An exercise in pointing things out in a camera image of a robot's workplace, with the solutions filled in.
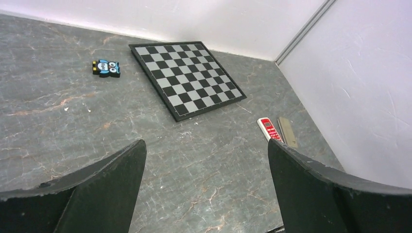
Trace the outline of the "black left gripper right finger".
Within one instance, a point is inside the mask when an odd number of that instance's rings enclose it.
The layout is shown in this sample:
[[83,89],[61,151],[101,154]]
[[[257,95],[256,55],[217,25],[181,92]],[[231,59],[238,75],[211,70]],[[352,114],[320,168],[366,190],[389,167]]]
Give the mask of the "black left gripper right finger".
[[288,233],[409,233],[412,191],[362,179],[275,139],[268,160]]

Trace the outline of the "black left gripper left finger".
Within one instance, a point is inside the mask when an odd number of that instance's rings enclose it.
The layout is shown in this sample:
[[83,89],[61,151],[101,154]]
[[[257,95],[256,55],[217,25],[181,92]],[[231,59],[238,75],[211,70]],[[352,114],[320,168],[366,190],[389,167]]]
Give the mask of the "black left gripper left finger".
[[1,232],[128,232],[146,156],[145,141],[137,140],[61,178],[1,192]]

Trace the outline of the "beige remote control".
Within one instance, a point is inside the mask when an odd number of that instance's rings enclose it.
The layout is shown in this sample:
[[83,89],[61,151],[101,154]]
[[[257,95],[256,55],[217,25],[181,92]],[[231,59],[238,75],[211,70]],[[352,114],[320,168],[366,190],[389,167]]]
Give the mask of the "beige remote control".
[[285,144],[295,149],[298,148],[298,143],[292,130],[291,121],[284,117],[279,117],[277,121],[280,126]]

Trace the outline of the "white remote control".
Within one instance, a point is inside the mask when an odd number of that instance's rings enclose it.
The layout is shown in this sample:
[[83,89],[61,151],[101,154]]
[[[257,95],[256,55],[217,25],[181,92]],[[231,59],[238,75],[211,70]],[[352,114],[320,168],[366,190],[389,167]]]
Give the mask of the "white remote control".
[[257,124],[261,129],[262,133],[264,134],[265,138],[267,139],[267,141],[269,141],[270,139],[275,139],[283,143],[281,135],[278,133],[278,131],[274,127],[274,124],[271,122],[269,118],[259,118],[257,120]]

